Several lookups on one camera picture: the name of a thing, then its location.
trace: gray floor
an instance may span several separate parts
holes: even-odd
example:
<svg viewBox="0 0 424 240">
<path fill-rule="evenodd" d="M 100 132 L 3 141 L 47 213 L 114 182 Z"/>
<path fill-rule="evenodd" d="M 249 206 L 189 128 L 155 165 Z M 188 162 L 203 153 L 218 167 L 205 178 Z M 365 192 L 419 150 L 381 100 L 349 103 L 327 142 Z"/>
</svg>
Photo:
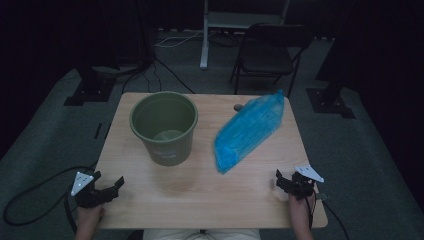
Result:
<svg viewBox="0 0 424 240">
<path fill-rule="evenodd" d="M 164 36 L 190 35 L 167 33 Z M 356 119 L 340 115 L 316 114 L 306 88 L 324 88 L 327 83 L 315 76 L 331 42 L 316 40 L 302 59 L 290 102 L 312 166 L 325 178 L 319 184 L 328 195 L 328 204 L 343 221 L 351 239 L 424 239 L 424 216 L 403 182 L 381 137 L 364 110 L 358 95 L 348 89 L 341 93 Z M 188 41 L 173 48 L 155 49 L 158 59 L 169 66 L 193 91 L 202 94 L 232 94 L 228 83 L 237 48 L 211 45 L 209 67 L 199 69 L 200 41 Z M 149 90 L 189 93 L 161 64 L 146 71 Z M 106 128 L 95 138 L 99 123 L 111 123 L 127 77 L 118 79 L 107 103 L 85 103 L 64 107 L 66 98 L 79 83 L 75 71 L 63 77 L 31 123 L 0 161 L 0 208 L 9 199 L 53 174 L 77 165 L 88 166 L 98 160 Z M 142 74 L 128 82 L 125 91 L 148 92 Z M 240 94 L 267 94 L 286 89 L 271 81 L 245 80 Z M 15 222 L 24 222 L 43 213 L 72 183 L 75 172 L 61 175 L 43 188 L 26 195 L 9 211 Z M 314 229 L 316 239 L 345 239 L 335 217 L 327 211 L 329 224 Z M 132 230 L 101 230 L 97 239 L 126 239 Z M 263 229 L 262 239 L 294 239 L 290 229 Z M 63 205 L 45 218 L 22 227 L 0 223 L 0 239 L 72 239 Z"/>
</svg>

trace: plastic bag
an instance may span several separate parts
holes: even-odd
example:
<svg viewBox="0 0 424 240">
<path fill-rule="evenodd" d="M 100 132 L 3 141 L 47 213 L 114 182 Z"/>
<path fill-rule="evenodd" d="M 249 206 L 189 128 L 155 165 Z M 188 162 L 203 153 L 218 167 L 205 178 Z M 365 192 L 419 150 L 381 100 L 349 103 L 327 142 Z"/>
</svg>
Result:
<svg viewBox="0 0 424 240">
<path fill-rule="evenodd" d="M 283 91 L 249 100 L 218 132 L 214 148 L 216 166 L 228 172 L 281 125 Z"/>
</svg>

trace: hand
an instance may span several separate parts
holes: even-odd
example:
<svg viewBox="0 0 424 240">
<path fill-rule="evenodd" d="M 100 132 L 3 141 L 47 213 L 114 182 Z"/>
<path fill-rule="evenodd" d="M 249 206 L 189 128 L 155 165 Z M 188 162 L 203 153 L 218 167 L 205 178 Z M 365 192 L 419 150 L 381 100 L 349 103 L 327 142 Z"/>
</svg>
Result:
<svg viewBox="0 0 424 240">
<path fill-rule="evenodd" d="M 315 204 L 315 194 L 308 197 L 311 208 Z M 314 239 L 309 228 L 309 209 L 304 198 L 299 201 L 289 194 L 290 220 L 297 240 Z"/>
<path fill-rule="evenodd" d="M 78 207 L 78 227 L 75 240 L 91 240 L 97 231 L 100 218 L 104 216 L 103 204 L 93 208 Z"/>
</svg>

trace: green bucket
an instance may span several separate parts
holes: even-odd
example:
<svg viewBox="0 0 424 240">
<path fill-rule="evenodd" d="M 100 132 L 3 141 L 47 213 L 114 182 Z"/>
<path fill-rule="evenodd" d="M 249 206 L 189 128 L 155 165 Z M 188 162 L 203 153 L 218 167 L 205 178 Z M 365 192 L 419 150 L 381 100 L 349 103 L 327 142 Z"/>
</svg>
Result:
<svg viewBox="0 0 424 240">
<path fill-rule="evenodd" d="M 159 92 L 135 104 L 130 125 L 153 161 L 162 166 L 175 166 L 191 153 L 197 118 L 196 105 L 188 97 Z"/>
</svg>

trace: wooden table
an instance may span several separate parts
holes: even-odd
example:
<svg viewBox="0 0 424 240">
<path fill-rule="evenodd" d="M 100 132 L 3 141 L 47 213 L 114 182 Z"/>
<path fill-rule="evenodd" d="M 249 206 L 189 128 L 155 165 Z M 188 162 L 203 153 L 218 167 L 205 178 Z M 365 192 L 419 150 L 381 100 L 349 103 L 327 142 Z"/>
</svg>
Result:
<svg viewBox="0 0 424 240">
<path fill-rule="evenodd" d="M 105 205 L 101 228 L 290 227 L 288 196 L 275 186 L 275 172 L 279 169 L 290 179 L 294 166 L 307 165 L 308 158 L 287 98 L 279 130 L 222 175 L 213 152 L 216 134 L 236 113 L 235 104 L 257 96 L 187 95 L 198 108 L 199 120 L 189 158 L 174 167 L 154 163 L 130 129 L 130 111 L 144 96 L 122 96 L 96 167 L 102 173 L 97 189 L 125 178 L 120 196 Z M 317 201 L 313 227 L 326 225 Z"/>
</svg>

